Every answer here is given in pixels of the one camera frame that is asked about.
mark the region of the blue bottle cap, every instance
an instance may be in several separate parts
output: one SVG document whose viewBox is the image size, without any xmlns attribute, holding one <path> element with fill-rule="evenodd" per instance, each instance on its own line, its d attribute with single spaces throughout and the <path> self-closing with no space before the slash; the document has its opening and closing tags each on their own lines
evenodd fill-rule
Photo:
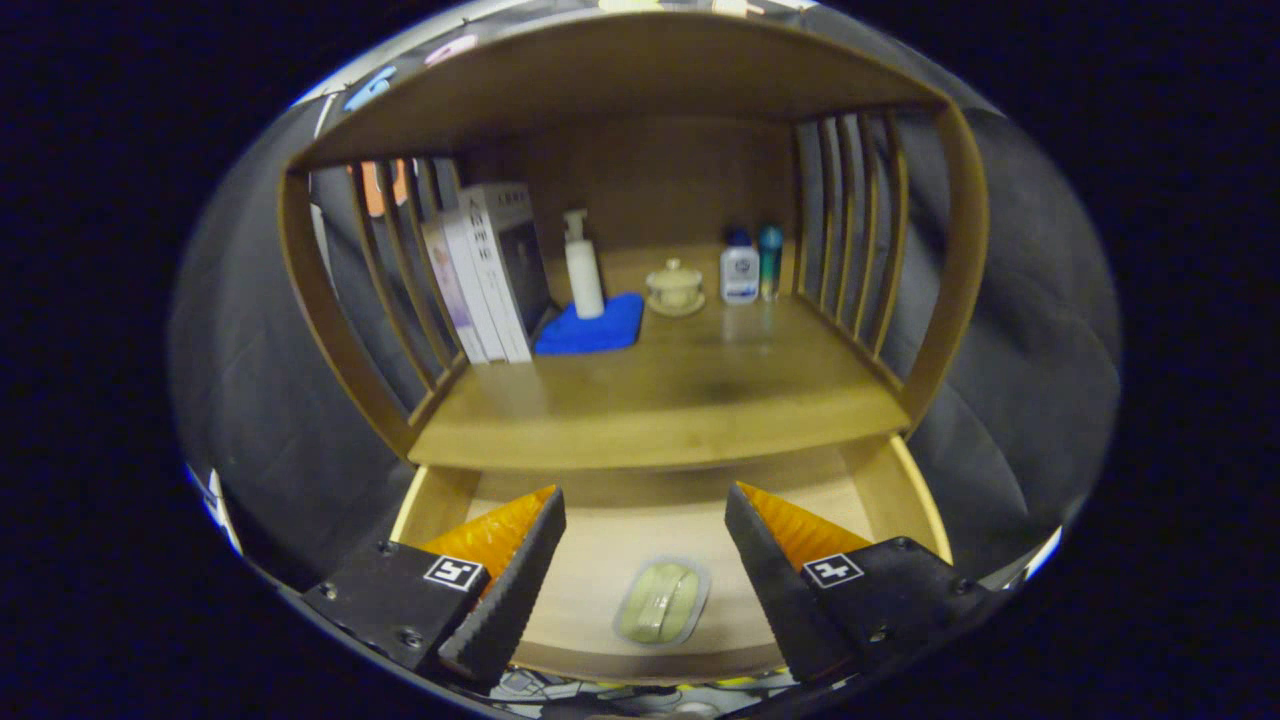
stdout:
<svg viewBox="0 0 1280 720">
<path fill-rule="evenodd" d="M 782 229 L 778 225 L 764 225 L 760 228 L 760 247 L 765 250 L 781 250 Z"/>
</svg>

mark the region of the green soap bar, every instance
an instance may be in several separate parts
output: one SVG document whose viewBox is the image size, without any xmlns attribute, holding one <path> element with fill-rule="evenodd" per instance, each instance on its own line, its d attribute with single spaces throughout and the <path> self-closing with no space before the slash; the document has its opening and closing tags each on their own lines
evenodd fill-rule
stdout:
<svg viewBox="0 0 1280 720">
<path fill-rule="evenodd" d="M 698 573 L 678 562 L 655 562 L 636 579 L 617 630 L 639 643 L 668 643 L 684 632 L 698 606 Z"/>
</svg>

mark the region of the blue cloth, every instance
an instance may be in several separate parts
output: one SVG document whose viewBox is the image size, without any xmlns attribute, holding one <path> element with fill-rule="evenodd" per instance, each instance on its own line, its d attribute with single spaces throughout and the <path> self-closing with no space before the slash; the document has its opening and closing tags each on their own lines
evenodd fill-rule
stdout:
<svg viewBox="0 0 1280 720">
<path fill-rule="evenodd" d="M 577 309 L 568 307 L 547 327 L 534 345 L 538 355 L 577 355 L 582 352 L 603 352 L 635 345 L 640 334 L 640 316 L 644 314 L 644 297 L 639 292 L 628 292 L 612 297 L 604 304 L 604 314 L 584 320 L 577 316 Z"/>
</svg>

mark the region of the saucer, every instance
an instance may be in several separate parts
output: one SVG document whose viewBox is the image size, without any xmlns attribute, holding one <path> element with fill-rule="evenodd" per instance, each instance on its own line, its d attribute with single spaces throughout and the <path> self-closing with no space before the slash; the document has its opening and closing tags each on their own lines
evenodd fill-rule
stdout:
<svg viewBox="0 0 1280 720">
<path fill-rule="evenodd" d="M 698 293 L 698 300 L 694 300 L 694 302 L 689 307 L 680 307 L 678 310 L 675 307 L 668 307 L 666 305 L 659 305 L 658 301 L 654 300 L 652 295 L 645 299 L 644 304 L 648 305 L 650 310 L 653 310 L 659 315 L 666 315 L 668 318 L 684 318 L 685 315 L 692 315 L 694 313 L 701 310 L 703 305 L 707 305 L 707 295 Z"/>
</svg>

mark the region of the white book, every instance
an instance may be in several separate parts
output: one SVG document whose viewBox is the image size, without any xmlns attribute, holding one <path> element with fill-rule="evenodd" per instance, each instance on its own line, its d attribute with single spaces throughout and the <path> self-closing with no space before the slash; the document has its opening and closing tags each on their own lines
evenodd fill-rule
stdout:
<svg viewBox="0 0 1280 720">
<path fill-rule="evenodd" d="M 463 188 L 458 213 L 507 361 L 529 363 L 530 336 L 550 304 L 529 188 L 522 183 Z"/>
<path fill-rule="evenodd" d="M 498 327 L 493 322 L 493 313 L 489 309 L 489 302 L 485 300 L 485 292 L 480 286 L 480 277 L 476 273 L 475 259 L 471 255 L 471 233 L 467 231 L 466 218 L 460 210 L 451 210 L 443 217 L 443 227 L 445 243 L 449 247 L 449 258 L 453 260 L 453 270 L 458 278 L 458 288 L 462 291 L 462 299 L 466 301 L 467 314 L 480 340 L 484 357 L 488 360 L 506 360 L 507 352 L 503 350 Z"/>
<path fill-rule="evenodd" d="M 426 252 L 431 260 L 435 284 L 440 288 L 444 310 L 449 314 L 462 351 L 466 352 L 467 360 L 471 363 L 488 363 L 489 355 L 485 352 L 484 345 L 480 343 L 480 333 L 467 310 L 457 268 L 453 265 L 453 256 L 449 254 L 449 245 L 444 240 L 444 228 L 439 219 L 422 222 L 422 237 L 426 241 Z"/>
</svg>

